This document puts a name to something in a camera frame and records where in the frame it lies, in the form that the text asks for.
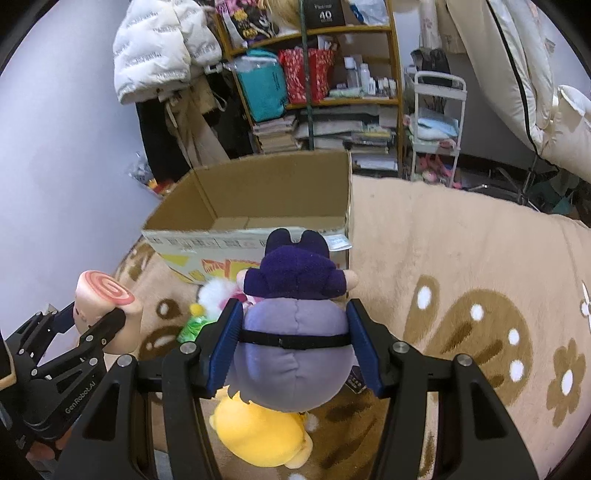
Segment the pink pig cube plush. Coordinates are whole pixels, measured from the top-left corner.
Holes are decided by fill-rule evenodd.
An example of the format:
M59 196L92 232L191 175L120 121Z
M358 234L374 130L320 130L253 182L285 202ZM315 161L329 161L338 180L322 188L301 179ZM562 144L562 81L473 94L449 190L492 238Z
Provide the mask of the pink pig cube plush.
M80 274L73 305L74 324L79 333L86 333L104 315L119 308L125 314L125 323L106 345L108 354L134 351L140 342L140 324L143 314L141 301L113 277L87 270Z

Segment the green tissue pack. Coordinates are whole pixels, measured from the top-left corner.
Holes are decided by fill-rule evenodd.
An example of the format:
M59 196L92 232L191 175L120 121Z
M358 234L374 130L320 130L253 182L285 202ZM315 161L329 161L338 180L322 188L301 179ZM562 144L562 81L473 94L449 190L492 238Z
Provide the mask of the green tissue pack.
M183 328L178 333L176 339L179 344L194 342L197 336L205 326L214 323L214 320L205 316L191 316Z

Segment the yellow dog plush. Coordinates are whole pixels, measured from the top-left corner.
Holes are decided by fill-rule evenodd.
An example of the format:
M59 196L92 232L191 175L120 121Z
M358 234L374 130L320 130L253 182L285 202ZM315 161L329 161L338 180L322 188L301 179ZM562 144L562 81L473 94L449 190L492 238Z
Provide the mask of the yellow dog plush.
M264 408L242 401L222 388L209 417L212 430L232 454L256 467L301 468L314 447L305 429L307 416Z

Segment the white fluffy plush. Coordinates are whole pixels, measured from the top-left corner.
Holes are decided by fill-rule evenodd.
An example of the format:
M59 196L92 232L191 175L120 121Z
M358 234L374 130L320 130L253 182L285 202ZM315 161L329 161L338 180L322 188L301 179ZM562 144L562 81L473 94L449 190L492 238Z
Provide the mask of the white fluffy plush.
M207 281L197 291L197 299L190 305L191 317L216 321L230 298L240 293L238 283L221 277Z

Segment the purple round plush doll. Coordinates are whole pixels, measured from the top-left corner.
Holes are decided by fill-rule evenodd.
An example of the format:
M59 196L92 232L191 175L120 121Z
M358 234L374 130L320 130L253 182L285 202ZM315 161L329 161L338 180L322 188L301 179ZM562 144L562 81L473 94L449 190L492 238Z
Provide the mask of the purple round plush doll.
M245 310L226 377L229 396L280 412L305 412L335 397L353 367L353 346L339 299L359 277L341 269L320 233L298 241L278 228L259 267L240 271L254 299Z

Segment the pink bear plush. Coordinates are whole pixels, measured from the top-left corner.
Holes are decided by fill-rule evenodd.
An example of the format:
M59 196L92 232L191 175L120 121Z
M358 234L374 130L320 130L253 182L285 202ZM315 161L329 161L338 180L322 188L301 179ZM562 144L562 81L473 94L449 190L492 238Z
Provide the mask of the pink bear plush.
M229 298L238 300L238 302L242 304L242 309L244 311L248 310L251 306L256 305L256 303L263 301L263 298L247 295L242 292L242 290L236 290L229 296Z

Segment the beige patterned blanket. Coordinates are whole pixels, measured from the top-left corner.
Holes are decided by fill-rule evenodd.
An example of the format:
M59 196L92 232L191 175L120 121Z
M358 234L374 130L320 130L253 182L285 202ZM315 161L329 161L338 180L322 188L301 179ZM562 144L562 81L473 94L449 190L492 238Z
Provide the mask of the beige patterned blanket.
M590 458L590 226L515 203L353 177L352 297L422 353L473 357L507 406L541 479ZM115 278L143 303L139 360L164 356L197 287L145 241ZM222 479L369 479L388 404L348 387L308 415L304 467L256 468L211 432Z

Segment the plastic bag of toys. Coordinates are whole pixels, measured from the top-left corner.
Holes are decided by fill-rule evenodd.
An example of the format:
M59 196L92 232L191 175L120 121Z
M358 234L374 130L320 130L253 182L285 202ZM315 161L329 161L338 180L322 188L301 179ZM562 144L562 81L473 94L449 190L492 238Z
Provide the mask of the plastic bag of toys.
M140 152L135 154L134 161L127 168L127 175L159 199L166 197L176 187L176 183L171 180L158 182L145 155Z

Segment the cardboard box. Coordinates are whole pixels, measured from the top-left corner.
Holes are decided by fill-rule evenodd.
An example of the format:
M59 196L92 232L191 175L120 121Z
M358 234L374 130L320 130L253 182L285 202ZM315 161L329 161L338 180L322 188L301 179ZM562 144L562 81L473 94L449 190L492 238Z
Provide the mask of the cardboard box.
M332 260L348 265L352 247L352 166L344 151L254 155L187 173L147 219L142 234L166 265L197 285L235 279L259 265L276 228L293 241L304 230L325 237Z

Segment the beige trench coat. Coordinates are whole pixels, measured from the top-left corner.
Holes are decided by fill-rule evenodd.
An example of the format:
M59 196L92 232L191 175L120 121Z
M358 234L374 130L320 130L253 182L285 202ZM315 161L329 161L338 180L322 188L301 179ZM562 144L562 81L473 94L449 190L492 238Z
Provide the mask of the beige trench coat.
M204 113L218 105L204 75L190 87L173 92L163 101L169 132L191 168L211 167L230 161Z

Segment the stack of books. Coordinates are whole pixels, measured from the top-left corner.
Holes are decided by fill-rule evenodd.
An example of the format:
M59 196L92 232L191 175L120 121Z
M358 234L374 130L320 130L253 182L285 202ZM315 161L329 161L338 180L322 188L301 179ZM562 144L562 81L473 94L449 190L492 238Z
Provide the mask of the stack of books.
M252 133L259 144L260 153L273 154L300 150L301 142L294 137L297 124L296 116L285 115L253 125Z

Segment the white puffer jacket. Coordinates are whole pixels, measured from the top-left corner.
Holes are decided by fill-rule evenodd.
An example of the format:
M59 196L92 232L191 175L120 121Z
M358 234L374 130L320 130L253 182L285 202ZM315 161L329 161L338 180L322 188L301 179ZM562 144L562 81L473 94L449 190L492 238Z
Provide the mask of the white puffer jacket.
M190 87L222 51L208 26L213 9L195 1L132 1L116 32L113 83L123 104Z

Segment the pile of papers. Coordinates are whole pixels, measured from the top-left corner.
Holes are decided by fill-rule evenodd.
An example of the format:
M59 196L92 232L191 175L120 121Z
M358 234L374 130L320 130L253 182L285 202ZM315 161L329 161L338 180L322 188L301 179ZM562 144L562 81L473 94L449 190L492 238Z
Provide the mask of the pile of papers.
M312 107L297 114L294 138L305 148L345 151L356 170L399 172L398 107L356 104Z

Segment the white rolling cart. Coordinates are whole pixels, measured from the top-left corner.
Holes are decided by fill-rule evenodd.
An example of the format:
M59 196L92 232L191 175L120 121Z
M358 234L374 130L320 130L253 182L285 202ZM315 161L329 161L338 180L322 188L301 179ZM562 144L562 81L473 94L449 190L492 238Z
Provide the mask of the white rolling cart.
M411 112L405 116L413 181L460 189L467 85L449 73L421 70L410 75Z

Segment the green pole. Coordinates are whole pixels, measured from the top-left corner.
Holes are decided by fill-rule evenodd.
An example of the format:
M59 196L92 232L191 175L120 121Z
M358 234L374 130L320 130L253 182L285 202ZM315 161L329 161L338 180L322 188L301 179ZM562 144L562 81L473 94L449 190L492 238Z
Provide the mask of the green pole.
M305 90L305 111L307 111L308 124L308 150L315 150L315 129L314 114L312 114L312 94L311 94L311 69L310 57L308 56L308 28L305 22L304 0L300 0L301 15L301 49L303 50L303 69L304 69L304 90Z

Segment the teal bag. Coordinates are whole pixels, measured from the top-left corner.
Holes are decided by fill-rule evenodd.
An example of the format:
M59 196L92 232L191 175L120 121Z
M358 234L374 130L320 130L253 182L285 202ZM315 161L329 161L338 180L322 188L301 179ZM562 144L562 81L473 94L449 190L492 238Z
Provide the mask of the teal bag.
M238 75L253 121L259 123L283 115L287 105L287 83L276 54L252 49L233 59L230 69Z

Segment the black pink tote bag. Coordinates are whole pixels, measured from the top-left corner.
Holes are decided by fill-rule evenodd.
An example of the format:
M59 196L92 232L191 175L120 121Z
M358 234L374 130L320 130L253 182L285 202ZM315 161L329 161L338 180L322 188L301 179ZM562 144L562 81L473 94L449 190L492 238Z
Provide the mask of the black pink tote bag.
M235 48L273 38L279 32L265 1L219 0L215 2L215 8Z

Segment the wooden shelf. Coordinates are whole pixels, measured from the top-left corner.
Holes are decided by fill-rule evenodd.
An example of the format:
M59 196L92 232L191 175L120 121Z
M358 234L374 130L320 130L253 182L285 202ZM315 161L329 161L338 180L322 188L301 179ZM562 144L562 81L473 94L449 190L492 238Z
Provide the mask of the wooden shelf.
M257 153L338 150L399 172L402 75L386 1L217 1L224 65Z

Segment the red gift bag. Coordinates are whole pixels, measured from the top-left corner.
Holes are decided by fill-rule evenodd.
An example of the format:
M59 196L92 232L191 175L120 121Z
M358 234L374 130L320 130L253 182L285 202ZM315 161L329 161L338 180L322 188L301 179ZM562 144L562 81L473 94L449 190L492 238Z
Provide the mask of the red gift bag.
M308 91L311 92L312 103L320 102L329 95L335 51L308 49L308 70L304 70L304 50L301 48L280 50L279 60L286 78L290 104L307 102Z

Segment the cream gaming chair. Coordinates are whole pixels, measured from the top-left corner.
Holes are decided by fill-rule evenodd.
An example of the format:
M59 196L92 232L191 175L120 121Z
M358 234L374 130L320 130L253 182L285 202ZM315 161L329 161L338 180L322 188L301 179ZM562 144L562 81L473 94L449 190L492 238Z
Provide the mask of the cream gaming chair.
M554 81L531 1L448 1L447 10L491 108L530 150L590 180L590 99Z

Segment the blonde wig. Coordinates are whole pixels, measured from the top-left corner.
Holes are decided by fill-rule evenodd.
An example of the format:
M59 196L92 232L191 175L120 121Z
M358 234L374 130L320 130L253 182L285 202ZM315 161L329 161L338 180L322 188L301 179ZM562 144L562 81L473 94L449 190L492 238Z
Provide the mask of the blonde wig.
M259 7L266 10L271 21L281 28L301 29L300 1L260 0Z

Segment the black box with 40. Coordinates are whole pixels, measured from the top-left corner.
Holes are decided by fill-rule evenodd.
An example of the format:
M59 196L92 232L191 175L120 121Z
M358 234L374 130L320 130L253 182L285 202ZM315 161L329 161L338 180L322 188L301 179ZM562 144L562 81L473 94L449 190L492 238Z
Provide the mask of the black box with 40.
M304 0L304 20L308 29L346 25L339 0Z

